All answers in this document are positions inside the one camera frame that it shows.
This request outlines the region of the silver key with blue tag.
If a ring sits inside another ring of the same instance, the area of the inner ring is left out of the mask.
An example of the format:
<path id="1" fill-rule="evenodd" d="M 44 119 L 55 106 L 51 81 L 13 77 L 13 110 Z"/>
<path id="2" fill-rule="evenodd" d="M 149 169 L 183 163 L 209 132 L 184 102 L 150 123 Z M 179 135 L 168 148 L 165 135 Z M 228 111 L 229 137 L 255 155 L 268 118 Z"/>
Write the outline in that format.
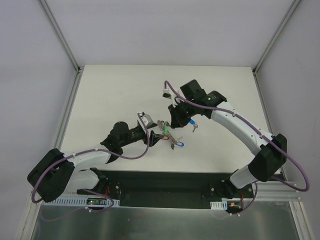
<path id="1" fill-rule="evenodd" d="M 199 126 L 198 126 L 197 122 L 194 121 L 193 119 L 190 119 L 189 123 L 192 125 L 192 127 L 193 127 L 192 132 L 194 133 Z"/>

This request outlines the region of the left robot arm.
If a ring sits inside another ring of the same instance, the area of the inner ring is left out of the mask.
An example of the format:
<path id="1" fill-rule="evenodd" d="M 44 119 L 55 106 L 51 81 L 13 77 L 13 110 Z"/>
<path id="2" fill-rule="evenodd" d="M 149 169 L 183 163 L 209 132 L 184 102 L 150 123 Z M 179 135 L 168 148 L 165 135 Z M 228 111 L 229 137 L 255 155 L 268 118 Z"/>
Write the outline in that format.
<path id="1" fill-rule="evenodd" d="M 27 176 L 32 185 L 31 201 L 36 204 L 57 199 L 64 191 L 81 192 L 90 190 L 94 194 L 104 194 L 107 190 L 105 178 L 93 168 L 109 164 L 126 157 L 123 147 L 142 141 L 146 148 L 153 147 L 164 135 L 152 129 L 157 124 L 145 116 L 137 121 L 137 126 L 129 128 L 124 121 L 116 122 L 108 136 L 96 147 L 78 153 L 65 155 L 57 148 L 49 150 Z"/>

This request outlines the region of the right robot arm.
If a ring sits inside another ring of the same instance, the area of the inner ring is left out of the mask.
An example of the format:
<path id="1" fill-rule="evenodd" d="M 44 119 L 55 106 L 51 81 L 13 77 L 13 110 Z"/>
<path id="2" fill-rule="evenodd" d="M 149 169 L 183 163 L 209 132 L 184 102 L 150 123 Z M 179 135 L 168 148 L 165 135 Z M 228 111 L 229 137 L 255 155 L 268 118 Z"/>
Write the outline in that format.
<path id="1" fill-rule="evenodd" d="M 256 181 L 268 181 L 287 161 L 283 152 L 287 150 L 287 139 L 272 135 L 245 120 L 218 91 L 207 93 L 197 80 L 193 79 L 180 87 L 179 93 L 164 84 L 164 98 L 171 100 L 168 110 L 171 128 L 183 128 L 195 115 L 206 116 L 222 125 L 236 136 L 254 155 L 253 160 L 237 169 L 226 180 L 215 187 L 216 193 L 226 198 L 237 197 L 243 188 Z"/>

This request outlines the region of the small blue key tag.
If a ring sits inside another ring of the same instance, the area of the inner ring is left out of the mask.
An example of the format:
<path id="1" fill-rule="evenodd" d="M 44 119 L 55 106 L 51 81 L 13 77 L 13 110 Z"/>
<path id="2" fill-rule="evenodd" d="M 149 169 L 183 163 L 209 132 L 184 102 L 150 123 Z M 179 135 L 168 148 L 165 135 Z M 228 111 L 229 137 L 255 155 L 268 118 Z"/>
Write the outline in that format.
<path id="1" fill-rule="evenodd" d="M 178 147 L 184 147 L 184 143 L 179 141 L 177 143 L 174 144 L 175 146 L 178 146 Z"/>

